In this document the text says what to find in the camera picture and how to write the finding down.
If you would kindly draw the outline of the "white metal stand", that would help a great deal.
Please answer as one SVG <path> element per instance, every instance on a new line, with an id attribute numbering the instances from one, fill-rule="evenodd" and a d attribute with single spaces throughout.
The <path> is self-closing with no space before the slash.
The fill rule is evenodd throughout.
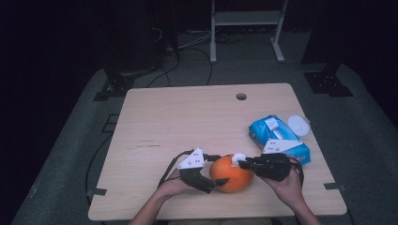
<path id="1" fill-rule="evenodd" d="M 265 11 L 226 11 L 217 12 L 215 0 L 211 2 L 211 19 L 210 19 L 210 44 L 209 44 L 209 61 L 217 62 L 217 44 L 216 44 L 216 28 L 221 26 L 247 26 L 247 25 L 275 25 L 276 31 L 271 37 L 270 43 L 279 63 L 284 62 L 283 53 L 279 46 L 279 38 L 283 28 L 285 12 L 289 0 L 283 0 L 280 10 Z"/>

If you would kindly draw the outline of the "blue wet wipes pack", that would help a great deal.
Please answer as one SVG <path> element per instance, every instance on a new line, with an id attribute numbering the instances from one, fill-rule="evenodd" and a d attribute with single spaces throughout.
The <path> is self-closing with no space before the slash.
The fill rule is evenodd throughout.
<path id="1" fill-rule="evenodd" d="M 269 115 L 253 122 L 249 126 L 249 136 L 262 150 L 269 139 L 301 141 L 302 145 L 285 153 L 297 159 L 302 165 L 311 162 L 310 148 L 296 135 L 282 119 L 276 115 Z"/>

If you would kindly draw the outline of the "dark equipment cabinet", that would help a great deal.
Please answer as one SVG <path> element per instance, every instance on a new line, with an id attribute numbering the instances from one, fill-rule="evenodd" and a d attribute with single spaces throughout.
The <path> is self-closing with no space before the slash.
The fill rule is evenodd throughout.
<path id="1" fill-rule="evenodd" d="M 119 73 L 161 65 L 167 48 L 179 57 L 175 0 L 104 0 L 104 68 Z"/>

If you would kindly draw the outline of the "person's left hand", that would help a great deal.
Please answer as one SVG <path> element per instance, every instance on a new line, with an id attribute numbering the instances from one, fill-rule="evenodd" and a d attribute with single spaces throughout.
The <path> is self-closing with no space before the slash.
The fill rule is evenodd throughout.
<path id="1" fill-rule="evenodd" d="M 168 200 L 189 190 L 193 190 L 193 187 L 188 186 L 180 179 L 179 170 L 174 170 L 161 186 L 157 188 L 156 192 L 163 199 Z"/>

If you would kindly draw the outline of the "person's right hand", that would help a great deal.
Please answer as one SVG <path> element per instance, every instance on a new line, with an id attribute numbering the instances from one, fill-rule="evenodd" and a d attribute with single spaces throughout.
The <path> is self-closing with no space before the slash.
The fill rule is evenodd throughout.
<path id="1" fill-rule="evenodd" d="M 301 191 L 299 173 L 296 169 L 291 169 L 288 176 L 281 182 L 269 178 L 263 178 L 263 181 L 272 188 L 278 199 L 293 212 L 297 213 L 304 208 L 305 201 Z"/>

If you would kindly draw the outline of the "dark tape strip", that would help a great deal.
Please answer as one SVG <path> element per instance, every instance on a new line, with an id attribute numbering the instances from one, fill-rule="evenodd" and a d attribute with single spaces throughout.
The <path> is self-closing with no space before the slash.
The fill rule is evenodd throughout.
<path id="1" fill-rule="evenodd" d="M 341 192 L 345 192 L 346 191 L 346 187 L 344 185 L 338 184 L 338 183 L 325 183 L 324 187 L 326 190 L 333 190 L 333 189 L 337 189 Z"/>
<path id="2" fill-rule="evenodd" d="M 105 196 L 107 189 L 104 188 L 93 188 L 86 191 L 85 196 L 93 197 L 94 195 Z"/>

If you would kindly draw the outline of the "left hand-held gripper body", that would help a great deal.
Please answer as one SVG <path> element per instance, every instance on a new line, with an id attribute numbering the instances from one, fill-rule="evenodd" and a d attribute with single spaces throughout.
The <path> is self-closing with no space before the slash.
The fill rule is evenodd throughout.
<path id="1" fill-rule="evenodd" d="M 189 153 L 176 168 L 179 170 L 181 181 L 186 185 L 210 193 L 215 187 L 215 183 L 201 174 L 205 165 L 203 149 L 198 147 Z"/>

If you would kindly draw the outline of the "orange plush toy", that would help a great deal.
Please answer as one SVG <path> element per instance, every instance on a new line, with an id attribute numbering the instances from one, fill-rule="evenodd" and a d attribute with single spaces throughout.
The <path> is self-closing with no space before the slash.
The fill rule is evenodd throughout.
<path id="1" fill-rule="evenodd" d="M 233 155 L 223 156 L 214 161 L 209 168 L 210 178 L 214 181 L 227 178 L 228 181 L 218 189 L 226 193 L 236 193 L 247 188 L 253 180 L 251 170 L 241 169 L 233 163 Z"/>

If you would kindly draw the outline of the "white round lid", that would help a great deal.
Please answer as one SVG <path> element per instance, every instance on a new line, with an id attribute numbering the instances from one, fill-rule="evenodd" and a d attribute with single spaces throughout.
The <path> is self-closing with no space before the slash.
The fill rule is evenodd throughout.
<path id="1" fill-rule="evenodd" d="M 289 128 L 298 136 L 306 136 L 311 131 L 310 123 L 300 115 L 292 115 L 287 120 Z"/>

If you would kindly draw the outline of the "white wet wipe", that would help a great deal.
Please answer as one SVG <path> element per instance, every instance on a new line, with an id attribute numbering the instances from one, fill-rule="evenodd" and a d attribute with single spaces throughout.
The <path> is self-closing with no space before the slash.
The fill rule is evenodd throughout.
<path id="1" fill-rule="evenodd" d="M 234 166 L 238 166 L 240 161 L 245 161 L 246 160 L 246 155 L 244 153 L 235 153 L 232 155 L 231 158 L 231 163 Z"/>

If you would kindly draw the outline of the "black stand base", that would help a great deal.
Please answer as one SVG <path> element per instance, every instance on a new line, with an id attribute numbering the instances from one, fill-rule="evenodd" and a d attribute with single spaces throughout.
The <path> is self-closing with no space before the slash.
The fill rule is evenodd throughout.
<path id="1" fill-rule="evenodd" d="M 94 101 L 106 101 L 108 98 L 124 97 L 133 87 L 136 77 L 119 72 L 106 71 L 106 80 L 94 96 Z"/>
<path id="2" fill-rule="evenodd" d="M 333 98 L 352 97 L 350 89 L 337 77 L 340 63 L 326 63 L 320 71 L 305 72 L 304 77 L 315 94 L 328 94 Z"/>

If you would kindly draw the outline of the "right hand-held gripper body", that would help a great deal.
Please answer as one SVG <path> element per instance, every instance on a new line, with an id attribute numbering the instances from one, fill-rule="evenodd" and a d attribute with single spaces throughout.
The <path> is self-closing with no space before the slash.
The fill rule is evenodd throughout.
<path id="1" fill-rule="evenodd" d="M 303 181 L 301 163 L 285 153 L 300 145 L 301 141 L 269 139 L 263 153 L 250 160 L 250 168 L 257 176 L 278 182 L 282 182 L 290 174 L 290 170 L 295 168 L 300 181 Z"/>

